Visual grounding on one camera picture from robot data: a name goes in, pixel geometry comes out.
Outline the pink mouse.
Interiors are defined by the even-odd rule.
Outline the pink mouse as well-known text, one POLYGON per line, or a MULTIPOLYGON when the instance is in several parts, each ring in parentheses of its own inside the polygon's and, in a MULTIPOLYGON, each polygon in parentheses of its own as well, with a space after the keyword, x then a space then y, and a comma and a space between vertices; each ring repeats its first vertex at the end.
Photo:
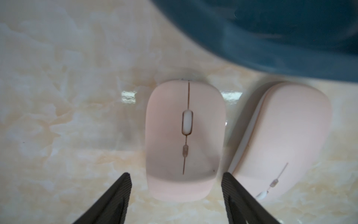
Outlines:
POLYGON ((261 97, 228 171, 258 201, 276 199, 310 169, 331 123, 332 105, 324 93, 276 84, 261 97))
POLYGON ((205 198, 219 169, 225 128, 226 104, 215 87, 189 80, 156 87, 145 118, 151 195, 179 203, 205 198))

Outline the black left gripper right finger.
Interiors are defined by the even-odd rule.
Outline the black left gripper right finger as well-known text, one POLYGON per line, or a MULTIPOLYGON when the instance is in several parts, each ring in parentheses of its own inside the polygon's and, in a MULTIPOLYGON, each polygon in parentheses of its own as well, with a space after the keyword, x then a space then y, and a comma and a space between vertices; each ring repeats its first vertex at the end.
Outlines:
POLYGON ((223 174, 221 186, 230 224, 279 224, 230 173, 223 174))

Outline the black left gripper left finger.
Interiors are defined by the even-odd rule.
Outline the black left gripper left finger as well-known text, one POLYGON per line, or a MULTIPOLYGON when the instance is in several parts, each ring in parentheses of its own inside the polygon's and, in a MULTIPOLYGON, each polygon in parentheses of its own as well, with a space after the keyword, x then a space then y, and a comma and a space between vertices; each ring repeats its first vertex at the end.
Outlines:
POLYGON ((74 223, 123 224, 131 194, 131 177, 123 173, 114 184, 74 223))

